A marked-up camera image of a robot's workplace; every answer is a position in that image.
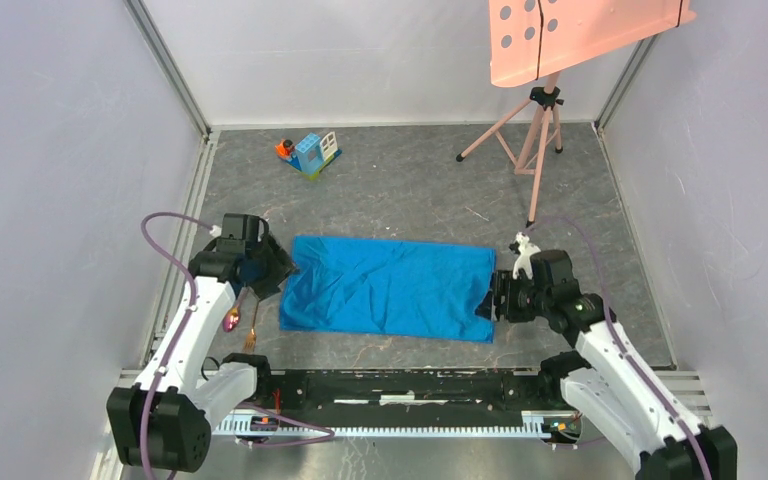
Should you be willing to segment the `blue cloth napkin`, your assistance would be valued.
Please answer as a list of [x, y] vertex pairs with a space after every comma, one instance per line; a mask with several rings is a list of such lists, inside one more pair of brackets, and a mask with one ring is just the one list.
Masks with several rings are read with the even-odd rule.
[[303, 235], [279, 323], [286, 331], [490, 343], [478, 310], [496, 267], [492, 248]]

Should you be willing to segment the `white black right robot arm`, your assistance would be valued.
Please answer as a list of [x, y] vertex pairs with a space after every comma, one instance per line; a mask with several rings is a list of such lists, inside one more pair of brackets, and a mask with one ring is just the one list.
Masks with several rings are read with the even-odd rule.
[[577, 410], [623, 456], [638, 479], [734, 479], [738, 445], [723, 426], [708, 427], [646, 364], [606, 296], [585, 293], [564, 250], [526, 237], [509, 246], [516, 260], [492, 278], [497, 319], [543, 318], [569, 344], [541, 362], [540, 400]]

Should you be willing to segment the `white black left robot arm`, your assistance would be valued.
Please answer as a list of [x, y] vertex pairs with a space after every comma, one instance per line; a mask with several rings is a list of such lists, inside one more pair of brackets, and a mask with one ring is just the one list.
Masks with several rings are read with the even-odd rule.
[[218, 331], [241, 321], [244, 302], [280, 293], [296, 266], [278, 243], [268, 221], [257, 215], [228, 213], [218, 225], [197, 220], [208, 244], [183, 264], [148, 231], [158, 213], [140, 224], [146, 242], [184, 276], [184, 288], [159, 346], [128, 387], [115, 387], [106, 412], [119, 460], [144, 470], [192, 473], [204, 463], [213, 431], [243, 401], [266, 405], [274, 381], [267, 361], [251, 353], [227, 355], [204, 379], [201, 371]]

